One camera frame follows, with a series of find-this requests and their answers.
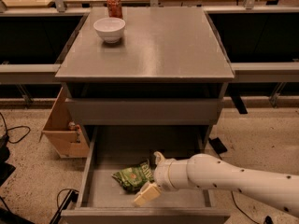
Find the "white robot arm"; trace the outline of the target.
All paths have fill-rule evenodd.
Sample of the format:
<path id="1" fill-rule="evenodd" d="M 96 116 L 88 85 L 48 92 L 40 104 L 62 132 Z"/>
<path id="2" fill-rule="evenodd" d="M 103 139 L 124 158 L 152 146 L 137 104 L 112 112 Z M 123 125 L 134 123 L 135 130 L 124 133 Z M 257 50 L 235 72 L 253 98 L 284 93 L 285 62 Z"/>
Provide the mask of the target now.
<path id="1" fill-rule="evenodd" d="M 245 169 L 207 154 L 185 160 L 154 153 L 153 182 L 143 185 L 134 205 L 139 207 L 166 191 L 221 189 L 239 192 L 294 217 L 299 217 L 299 176 Z"/>

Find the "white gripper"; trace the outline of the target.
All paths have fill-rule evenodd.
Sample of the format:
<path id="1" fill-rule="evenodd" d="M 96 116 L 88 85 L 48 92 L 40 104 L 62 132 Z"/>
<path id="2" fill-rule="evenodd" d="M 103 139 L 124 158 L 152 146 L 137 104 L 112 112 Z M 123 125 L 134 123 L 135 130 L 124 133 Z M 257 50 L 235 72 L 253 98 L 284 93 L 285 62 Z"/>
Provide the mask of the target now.
<path id="1" fill-rule="evenodd" d="M 177 191 L 187 189 L 189 180 L 187 176 L 187 161 L 175 159 L 166 159 L 160 151 L 154 152 L 156 169 L 154 171 L 154 180 L 156 183 L 147 182 L 135 195 L 133 205 L 140 207 L 161 195 L 163 191 Z"/>

